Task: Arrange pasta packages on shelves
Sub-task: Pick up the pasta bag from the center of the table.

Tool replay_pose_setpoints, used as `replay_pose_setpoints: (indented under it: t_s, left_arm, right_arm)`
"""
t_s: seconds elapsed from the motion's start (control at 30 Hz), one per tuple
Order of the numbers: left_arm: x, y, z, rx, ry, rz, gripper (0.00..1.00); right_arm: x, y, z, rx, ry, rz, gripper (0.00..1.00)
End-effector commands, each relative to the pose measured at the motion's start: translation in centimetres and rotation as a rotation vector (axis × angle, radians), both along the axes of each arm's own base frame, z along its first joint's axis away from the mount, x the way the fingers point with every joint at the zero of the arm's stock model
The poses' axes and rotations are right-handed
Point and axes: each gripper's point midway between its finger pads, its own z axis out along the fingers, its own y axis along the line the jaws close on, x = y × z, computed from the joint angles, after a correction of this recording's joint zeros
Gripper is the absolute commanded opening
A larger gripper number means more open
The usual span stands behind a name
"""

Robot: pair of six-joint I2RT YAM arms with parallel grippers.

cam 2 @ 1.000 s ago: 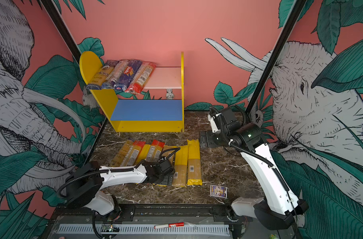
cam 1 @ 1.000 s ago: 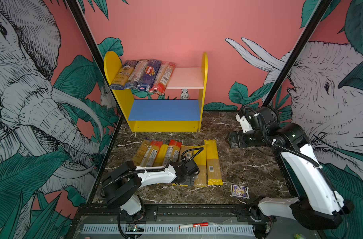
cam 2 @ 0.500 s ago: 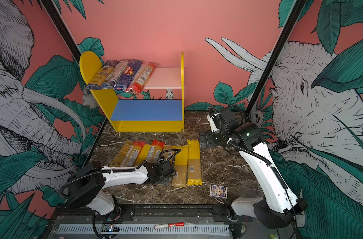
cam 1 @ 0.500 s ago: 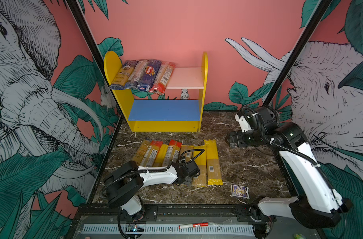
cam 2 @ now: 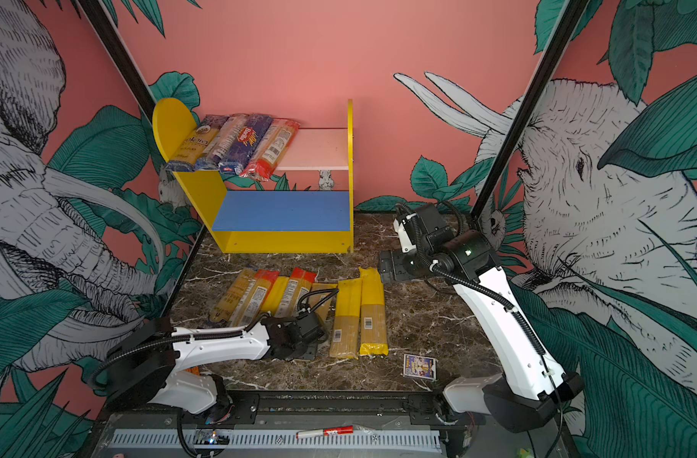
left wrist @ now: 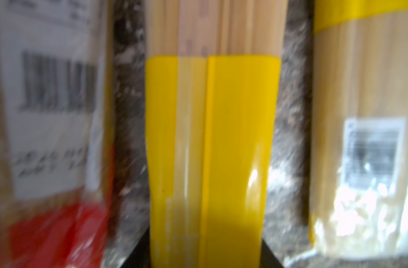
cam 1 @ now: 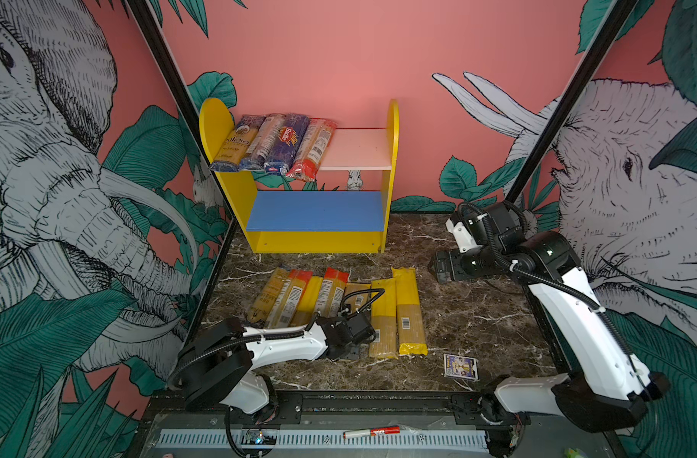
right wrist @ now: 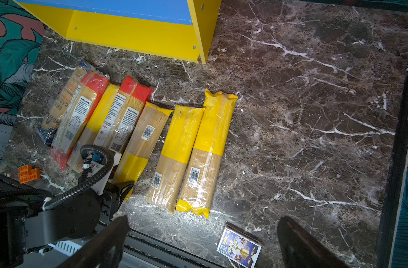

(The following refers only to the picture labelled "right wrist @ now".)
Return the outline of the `wide yellow spaghetti pack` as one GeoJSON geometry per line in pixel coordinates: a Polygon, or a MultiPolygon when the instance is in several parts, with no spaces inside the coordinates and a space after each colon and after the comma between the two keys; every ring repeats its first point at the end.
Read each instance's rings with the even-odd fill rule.
{"type": "Polygon", "coordinates": [[[146,201],[173,214],[205,109],[176,106],[146,201]]]}

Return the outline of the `narrow yellow spaghetti pack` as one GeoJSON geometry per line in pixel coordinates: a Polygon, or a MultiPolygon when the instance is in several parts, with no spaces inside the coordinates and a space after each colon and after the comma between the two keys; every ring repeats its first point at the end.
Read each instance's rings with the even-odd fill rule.
{"type": "Polygon", "coordinates": [[[138,181],[172,112],[146,103],[114,174],[115,185],[138,181]]]}

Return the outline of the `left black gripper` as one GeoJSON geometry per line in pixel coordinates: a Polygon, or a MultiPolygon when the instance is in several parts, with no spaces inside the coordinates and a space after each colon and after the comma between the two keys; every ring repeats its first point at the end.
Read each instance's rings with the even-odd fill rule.
{"type": "Polygon", "coordinates": [[[37,250],[59,241],[82,239],[94,232],[98,222],[109,222],[134,185],[111,183],[112,177],[109,171],[85,192],[25,219],[25,248],[37,250]]]}

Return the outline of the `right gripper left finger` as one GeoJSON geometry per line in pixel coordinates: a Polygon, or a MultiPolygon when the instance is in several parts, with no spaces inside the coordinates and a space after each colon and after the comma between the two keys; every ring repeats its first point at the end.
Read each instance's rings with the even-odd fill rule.
{"type": "Polygon", "coordinates": [[[126,216],[116,218],[58,267],[117,268],[129,231],[128,218],[126,216]]]}

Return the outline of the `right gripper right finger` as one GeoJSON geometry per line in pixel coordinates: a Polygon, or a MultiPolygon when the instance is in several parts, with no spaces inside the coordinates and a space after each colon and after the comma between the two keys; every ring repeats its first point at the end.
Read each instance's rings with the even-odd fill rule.
{"type": "Polygon", "coordinates": [[[317,239],[290,217],[282,217],[277,226],[283,262],[287,268],[346,268],[317,239]]]}

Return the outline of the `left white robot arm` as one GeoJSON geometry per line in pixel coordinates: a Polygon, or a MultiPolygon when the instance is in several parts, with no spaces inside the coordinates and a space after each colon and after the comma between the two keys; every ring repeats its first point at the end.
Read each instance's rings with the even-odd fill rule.
{"type": "Polygon", "coordinates": [[[116,153],[84,145],[83,171],[72,189],[53,194],[0,174],[0,268],[14,268],[32,252],[60,241],[89,239],[98,222],[118,211],[134,182],[110,183],[116,153]]]}

